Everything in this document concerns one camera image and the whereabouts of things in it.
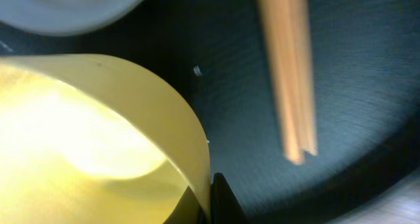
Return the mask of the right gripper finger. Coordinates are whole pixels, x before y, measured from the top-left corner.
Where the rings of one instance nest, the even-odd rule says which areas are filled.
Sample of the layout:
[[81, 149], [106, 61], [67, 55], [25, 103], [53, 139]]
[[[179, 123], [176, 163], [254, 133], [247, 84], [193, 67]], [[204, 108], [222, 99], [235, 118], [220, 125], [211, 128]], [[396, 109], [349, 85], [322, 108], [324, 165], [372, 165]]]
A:
[[212, 224], [249, 224], [240, 203], [222, 173], [215, 173], [211, 185]]

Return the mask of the yellow bowl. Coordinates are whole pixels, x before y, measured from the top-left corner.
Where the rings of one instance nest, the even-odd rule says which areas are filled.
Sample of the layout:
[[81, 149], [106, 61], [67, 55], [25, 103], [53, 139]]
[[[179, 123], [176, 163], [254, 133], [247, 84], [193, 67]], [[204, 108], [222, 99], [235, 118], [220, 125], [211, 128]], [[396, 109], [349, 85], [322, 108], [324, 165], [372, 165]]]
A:
[[108, 55], [1, 58], [2, 223], [211, 220], [209, 149], [184, 98]]

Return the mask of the wooden chopstick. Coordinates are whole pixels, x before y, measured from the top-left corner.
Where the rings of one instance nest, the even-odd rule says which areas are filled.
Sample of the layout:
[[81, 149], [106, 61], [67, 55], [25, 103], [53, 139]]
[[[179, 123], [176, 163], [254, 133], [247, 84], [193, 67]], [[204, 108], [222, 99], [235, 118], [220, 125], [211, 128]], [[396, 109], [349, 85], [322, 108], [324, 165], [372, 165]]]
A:
[[297, 71], [301, 148], [318, 154], [308, 0], [288, 0]]
[[295, 84], [294, 37], [289, 0], [259, 0], [261, 18], [269, 59], [270, 76], [278, 119], [282, 130], [284, 156], [295, 165], [305, 158], [299, 146], [297, 132], [297, 102], [292, 87]]

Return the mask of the grey plate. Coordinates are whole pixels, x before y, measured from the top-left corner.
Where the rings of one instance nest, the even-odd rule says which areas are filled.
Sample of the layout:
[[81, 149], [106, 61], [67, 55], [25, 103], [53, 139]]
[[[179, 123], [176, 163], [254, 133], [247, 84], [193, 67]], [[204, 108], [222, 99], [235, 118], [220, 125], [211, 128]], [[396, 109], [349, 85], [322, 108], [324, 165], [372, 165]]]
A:
[[123, 18], [143, 0], [1, 0], [1, 23], [46, 36], [73, 36]]

